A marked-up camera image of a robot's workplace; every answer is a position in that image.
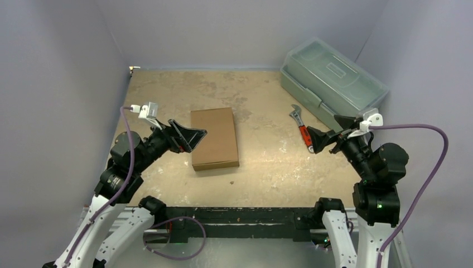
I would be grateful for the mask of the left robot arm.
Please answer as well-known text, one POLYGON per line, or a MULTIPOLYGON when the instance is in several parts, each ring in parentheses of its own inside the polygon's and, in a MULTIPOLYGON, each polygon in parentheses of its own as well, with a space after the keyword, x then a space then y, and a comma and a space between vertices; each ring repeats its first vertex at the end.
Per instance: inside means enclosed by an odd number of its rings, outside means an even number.
POLYGON ((158 122, 151 131, 146 138, 131 130, 116 137, 107 168, 78 231, 60 257, 44 267, 112 267, 146 229, 170 222, 166 204, 148 196, 125 223, 110 230, 142 185, 142 173, 152 163, 168 151, 191 153, 207 135, 206 130, 185 128, 173 119, 168 125, 158 122))

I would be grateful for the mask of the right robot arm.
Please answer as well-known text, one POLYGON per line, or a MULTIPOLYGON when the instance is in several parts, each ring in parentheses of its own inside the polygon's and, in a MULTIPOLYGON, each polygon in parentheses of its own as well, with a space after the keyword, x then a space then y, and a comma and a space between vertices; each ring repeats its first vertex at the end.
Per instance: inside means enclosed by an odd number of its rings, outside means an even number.
POLYGON ((400 201, 396 184, 406 175, 409 156, 395 143, 385 143, 372 150, 364 140, 373 127, 383 125, 383 117, 371 116, 334 118, 345 126, 342 131, 322 132, 308 127, 313 150, 317 154, 334 145, 330 153, 342 152, 361 180, 354 184, 353 202, 359 226, 359 242, 355 248, 351 239, 347 211, 341 200, 320 198, 303 219, 324 227, 328 234, 336 267, 387 267, 379 260, 389 247, 383 246, 399 223, 400 201))

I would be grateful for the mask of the brown cardboard box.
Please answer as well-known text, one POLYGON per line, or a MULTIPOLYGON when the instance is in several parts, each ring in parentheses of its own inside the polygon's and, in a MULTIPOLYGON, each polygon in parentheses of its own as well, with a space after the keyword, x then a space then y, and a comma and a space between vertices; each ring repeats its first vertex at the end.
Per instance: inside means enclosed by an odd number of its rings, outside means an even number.
POLYGON ((230 107, 191 112, 191 127, 207 131, 191 153, 195 171, 240 166, 233 110, 230 107))

